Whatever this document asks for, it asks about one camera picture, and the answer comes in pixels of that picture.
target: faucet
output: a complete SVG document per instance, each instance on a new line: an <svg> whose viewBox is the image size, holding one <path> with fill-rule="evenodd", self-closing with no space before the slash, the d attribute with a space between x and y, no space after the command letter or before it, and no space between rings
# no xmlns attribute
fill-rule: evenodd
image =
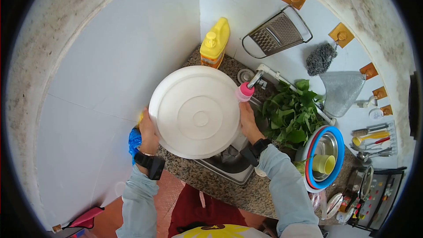
<svg viewBox="0 0 423 238"><path fill-rule="evenodd" d="M264 80L262 80L263 74L264 74L264 71L263 71L263 70L258 70L258 71L256 72L256 75L255 75L255 76L251 79L251 81L247 84L247 87L248 87L249 89L251 89L252 87L254 87L254 86L255 86L255 84L259 84L259 85L262 87L262 89L266 89L267 82L266 82L266 81L264 81Z"/></svg>

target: sunflower print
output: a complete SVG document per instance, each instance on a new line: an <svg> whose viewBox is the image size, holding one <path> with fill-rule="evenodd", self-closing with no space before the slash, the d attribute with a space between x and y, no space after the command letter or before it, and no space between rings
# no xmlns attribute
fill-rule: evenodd
<svg viewBox="0 0 423 238"><path fill-rule="evenodd" d="M186 231L181 236L183 238L244 238L239 233L248 229L249 227L232 224L210 225Z"/></svg>

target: metal grater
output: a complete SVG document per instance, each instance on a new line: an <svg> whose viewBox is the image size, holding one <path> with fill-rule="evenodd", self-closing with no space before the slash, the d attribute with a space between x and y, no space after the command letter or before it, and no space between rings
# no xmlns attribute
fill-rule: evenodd
<svg viewBox="0 0 423 238"><path fill-rule="evenodd" d="M292 23L292 21L288 18L288 16L283 12L286 8L291 7L298 17L301 19L305 27L308 29L310 33L310 39L304 41L301 37L301 34ZM251 39L260 47L263 51L263 57L256 57L250 54L244 46L244 39L250 36ZM248 35L246 35L242 39L242 47L244 50L254 58L262 59L272 54L278 53L282 50L288 49L295 45L299 45L301 43L308 43L313 38L313 34L311 34L310 29L308 28L307 24L305 24L304 20L298 14L298 12L291 6L288 5L283 8L279 13L268 19L266 22L258 26L257 28L253 29Z"/></svg>

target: stacked bowls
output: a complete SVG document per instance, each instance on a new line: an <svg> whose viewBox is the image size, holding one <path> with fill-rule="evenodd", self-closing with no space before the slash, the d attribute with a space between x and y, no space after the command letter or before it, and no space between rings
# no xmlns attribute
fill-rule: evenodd
<svg viewBox="0 0 423 238"><path fill-rule="evenodd" d="M341 171L344 158L344 142L341 132L334 126L321 126L315 130L307 141L304 149L298 150L296 161L305 162L304 184L308 192L317 193L330 186ZM314 155L329 155L335 157L335 167L329 174L322 174L312 170Z"/></svg>

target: pink faucet filter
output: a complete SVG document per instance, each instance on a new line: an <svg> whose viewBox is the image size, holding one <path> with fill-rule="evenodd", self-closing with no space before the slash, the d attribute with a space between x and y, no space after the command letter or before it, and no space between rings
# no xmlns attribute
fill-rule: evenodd
<svg viewBox="0 0 423 238"><path fill-rule="evenodd" d="M247 85L247 82L242 83L241 86L235 91L235 96L240 102L249 101L251 96L254 94L254 87L249 89Z"/></svg>

